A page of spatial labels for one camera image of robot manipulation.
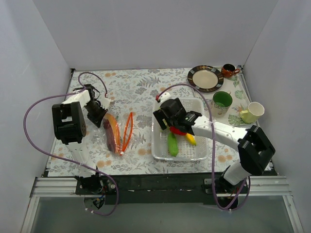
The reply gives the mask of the fake orange red fruit slice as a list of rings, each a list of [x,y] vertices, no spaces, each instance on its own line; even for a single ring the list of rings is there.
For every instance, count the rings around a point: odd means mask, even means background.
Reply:
[[[114,154],[119,154],[121,151],[121,137],[117,120],[111,114],[106,113],[103,118],[103,127],[108,149]]]

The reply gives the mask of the clear zip top bag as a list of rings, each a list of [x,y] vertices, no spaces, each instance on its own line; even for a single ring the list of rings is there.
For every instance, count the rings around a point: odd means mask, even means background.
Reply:
[[[121,125],[122,124],[109,113],[105,114],[101,123],[101,126],[104,128],[108,150],[119,156],[124,155],[132,137],[134,125],[133,112],[127,115],[127,121],[123,131],[120,130]]]

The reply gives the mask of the fake red bell pepper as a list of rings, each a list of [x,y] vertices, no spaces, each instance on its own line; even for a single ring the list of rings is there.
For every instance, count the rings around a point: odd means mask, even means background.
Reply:
[[[174,126],[170,127],[170,132],[172,132],[173,134],[182,135],[182,136],[187,134],[187,133],[184,133],[184,132],[180,131],[179,129],[175,128]]]

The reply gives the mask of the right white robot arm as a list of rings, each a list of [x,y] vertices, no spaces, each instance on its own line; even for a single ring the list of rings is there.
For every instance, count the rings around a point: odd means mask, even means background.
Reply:
[[[231,193],[245,178],[262,175],[276,152],[259,126],[244,129],[212,122],[201,113],[186,111],[179,98],[157,99],[156,104],[153,114],[161,129],[175,127],[183,133],[215,139],[239,153],[239,160],[216,179],[218,191]]]

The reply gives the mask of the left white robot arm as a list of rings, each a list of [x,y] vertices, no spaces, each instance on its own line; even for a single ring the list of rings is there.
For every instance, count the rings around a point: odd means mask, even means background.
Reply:
[[[95,99],[95,87],[86,84],[85,88],[76,88],[74,95],[66,101],[52,106],[52,119],[54,134],[61,140],[71,152],[73,161],[78,163],[78,176],[83,189],[92,194],[99,194],[103,191],[103,181],[99,173],[88,169],[89,166],[96,169],[86,147],[84,137],[86,136],[86,123],[83,115],[83,108],[87,110],[87,118],[96,126],[100,127],[107,109]]]

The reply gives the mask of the fake green leaf vegetable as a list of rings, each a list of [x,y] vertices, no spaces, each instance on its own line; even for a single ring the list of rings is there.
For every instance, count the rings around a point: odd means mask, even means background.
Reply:
[[[167,137],[168,151],[171,156],[176,157],[178,154],[178,142],[173,133],[169,133]]]

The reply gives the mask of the fake yellow banana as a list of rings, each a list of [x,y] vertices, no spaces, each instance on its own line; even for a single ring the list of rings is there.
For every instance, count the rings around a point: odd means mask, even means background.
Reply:
[[[185,135],[185,138],[187,139],[187,141],[188,141],[190,144],[196,146],[196,141],[195,141],[195,138],[194,138],[193,135],[187,133],[187,134]]]

